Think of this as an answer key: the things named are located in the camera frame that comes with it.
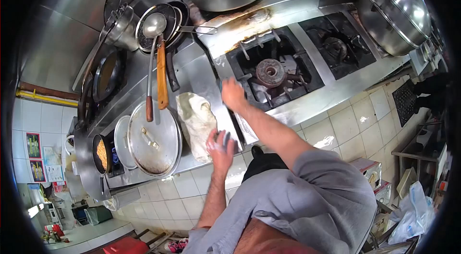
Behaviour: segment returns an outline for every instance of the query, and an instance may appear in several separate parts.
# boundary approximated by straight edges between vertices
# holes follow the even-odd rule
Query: white tile floor
[[[395,196],[398,159],[391,151],[410,135],[424,118],[421,109],[402,128],[392,92],[406,79],[361,92],[337,106],[292,127],[315,147],[337,152],[344,161],[364,157],[382,163],[383,178],[393,183]],[[251,145],[234,157],[225,182],[226,201],[240,186],[247,166],[253,159]],[[181,173],[140,186],[141,199],[113,212],[118,219],[130,221],[136,230],[176,231],[187,235],[203,209],[213,165]]]

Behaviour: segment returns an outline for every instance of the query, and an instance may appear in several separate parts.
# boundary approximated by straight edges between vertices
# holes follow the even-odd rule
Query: human hand
[[[233,77],[223,80],[221,97],[224,104],[236,113],[239,113],[248,103],[245,99],[245,90]]]
[[[227,149],[225,149],[223,143],[226,131],[222,130],[215,140],[217,133],[217,129],[211,131],[206,141],[206,150],[210,153],[211,159],[213,160],[214,172],[226,176],[230,165],[232,165],[232,160],[234,159],[235,140],[229,139],[227,142]]]

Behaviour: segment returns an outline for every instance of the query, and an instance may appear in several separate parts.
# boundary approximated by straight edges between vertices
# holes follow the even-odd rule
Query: gray shirt
[[[192,229],[190,253],[233,253],[246,223],[257,218],[322,253],[356,253],[377,205],[358,169],[333,151],[310,150],[293,172],[272,169],[250,177],[210,229]]]

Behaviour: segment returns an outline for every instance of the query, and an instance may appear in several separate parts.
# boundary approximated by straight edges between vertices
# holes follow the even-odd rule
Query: human arm
[[[290,127],[250,105],[245,100],[244,89],[234,78],[223,81],[222,99],[227,107],[248,122],[256,136],[275,151],[290,170],[293,170],[299,155],[307,150],[316,149],[301,139]]]
[[[224,149],[225,131],[221,131],[215,141],[217,132],[216,129],[211,131],[206,142],[206,148],[213,160],[213,173],[197,228],[211,228],[226,208],[224,182],[232,165],[235,141],[230,139],[227,149]]]

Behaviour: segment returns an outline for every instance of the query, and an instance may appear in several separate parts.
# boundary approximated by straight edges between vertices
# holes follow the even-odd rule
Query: rubber mat
[[[414,84],[411,79],[401,85],[399,89],[392,93],[395,101],[395,107],[399,114],[400,126],[403,127],[405,123],[414,114],[414,102],[416,101],[416,95],[413,93]]]

